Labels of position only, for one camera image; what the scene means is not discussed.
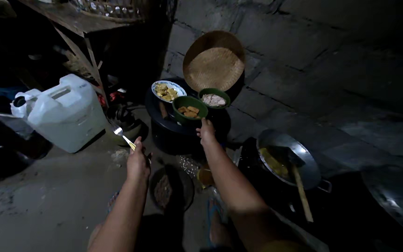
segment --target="fork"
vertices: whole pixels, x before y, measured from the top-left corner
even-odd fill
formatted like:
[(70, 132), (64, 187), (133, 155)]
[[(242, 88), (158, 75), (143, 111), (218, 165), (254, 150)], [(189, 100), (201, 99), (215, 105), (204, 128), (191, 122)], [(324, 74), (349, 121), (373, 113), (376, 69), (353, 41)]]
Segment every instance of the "fork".
[(130, 141), (126, 136), (124, 136), (124, 132), (122, 131), (122, 128), (121, 128), (121, 127), (119, 127), (119, 126), (116, 125), (116, 124), (111, 123), (111, 130), (112, 130), (116, 135), (122, 136), (122, 137), (124, 138), (124, 140), (130, 145), (130, 147), (132, 148), (132, 150), (133, 150), (133, 151), (135, 150), (136, 145), (135, 145), (132, 141)]

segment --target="small bowl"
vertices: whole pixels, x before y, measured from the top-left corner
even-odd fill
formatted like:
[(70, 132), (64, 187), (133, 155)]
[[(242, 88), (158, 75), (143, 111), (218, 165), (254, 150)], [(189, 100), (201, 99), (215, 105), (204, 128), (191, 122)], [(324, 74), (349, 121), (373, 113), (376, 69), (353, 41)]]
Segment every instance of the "small bowl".
[[(215, 94), (215, 95), (220, 96), (221, 98), (226, 100), (227, 104), (225, 104), (224, 106), (221, 106), (221, 107), (209, 106), (208, 104), (203, 102), (203, 95), (209, 95), (209, 94)], [(216, 88), (204, 88), (204, 89), (200, 90), (200, 92), (198, 93), (198, 98), (200, 99), (201, 102), (203, 102), (203, 104), (205, 106), (207, 106), (208, 108), (211, 108), (211, 109), (225, 109), (231, 104), (231, 99), (229, 98), (227, 93), (223, 92), (220, 89), (216, 89)]]
[(156, 91), (155, 91), (156, 84), (161, 84), (161, 83), (165, 83), (165, 84), (167, 85), (167, 88), (173, 88), (173, 89), (175, 89), (175, 90), (176, 90), (176, 94), (178, 95), (178, 97), (187, 95), (187, 94), (186, 94), (186, 91), (185, 91), (182, 87), (180, 87), (177, 83), (173, 83), (173, 82), (171, 82), (171, 81), (156, 81), (156, 82), (154, 82), (154, 83), (152, 84), (152, 93), (153, 93), (156, 97), (158, 97), (158, 99), (162, 100), (163, 102), (172, 103), (172, 101), (166, 101), (165, 99), (159, 97), (158, 94), (156, 93)]
[[(189, 107), (193, 106), (195, 108), (198, 108), (200, 111), (198, 112), (198, 116), (200, 118), (192, 118), (192, 117), (187, 117), (183, 115), (182, 113), (178, 112), (178, 109), (181, 107)], [(207, 106), (197, 98), (191, 97), (191, 96), (179, 96), (175, 98), (172, 102), (172, 107), (175, 112), (175, 119), (179, 121), (182, 125), (198, 125), (200, 123), (200, 120), (203, 117), (208, 116), (208, 108)]]

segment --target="woven bamboo tray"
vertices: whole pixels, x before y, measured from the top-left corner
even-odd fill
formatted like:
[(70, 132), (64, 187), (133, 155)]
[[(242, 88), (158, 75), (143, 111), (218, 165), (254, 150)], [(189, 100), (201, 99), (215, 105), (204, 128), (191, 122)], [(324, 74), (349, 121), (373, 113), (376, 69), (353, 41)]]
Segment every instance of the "woven bamboo tray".
[(184, 79), (197, 92), (204, 88), (228, 90), (244, 68), (242, 44), (226, 31), (211, 31), (199, 37), (183, 60)]

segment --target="hand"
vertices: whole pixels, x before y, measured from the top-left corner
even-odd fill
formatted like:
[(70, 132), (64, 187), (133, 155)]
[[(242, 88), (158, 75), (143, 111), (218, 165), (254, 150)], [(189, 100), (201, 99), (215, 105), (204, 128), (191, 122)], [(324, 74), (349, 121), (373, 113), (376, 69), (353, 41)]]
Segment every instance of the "hand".
[(141, 137), (135, 140), (135, 151), (130, 149), (130, 156), (127, 159), (127, 180), (148, 180), (150, 176), (149, 158), (144, 155)]
[(215, 139), (214, 126), (212, 125), (212, 122), (210, 120), (206, 120), (206, 118), (201, 119), (201, 129), (196, 129), (196, 131), (198, 132), (197, 136), (201, 138), (200, 143), (202, 145), (217, 141)]

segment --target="ground meat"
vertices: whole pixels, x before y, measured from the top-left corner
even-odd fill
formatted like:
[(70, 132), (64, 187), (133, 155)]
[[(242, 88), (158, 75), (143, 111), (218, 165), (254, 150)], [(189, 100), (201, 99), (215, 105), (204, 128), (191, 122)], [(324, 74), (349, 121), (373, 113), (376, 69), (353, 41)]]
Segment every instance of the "ground meat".
[(226, 100), (216, 94), (204, 94), (203, 102), (212, 107), (221, 107), (227, 104)]
[(166, 209), (166, 206), (169, 203), (172, 195), (172, 187), (169, 183), (169, 178), (167, 177), (167, 175), (164, 175), (160, 179), (158, 184), (156, 184), (154, 193), (158, 205), (161, 206), (163, 209)]

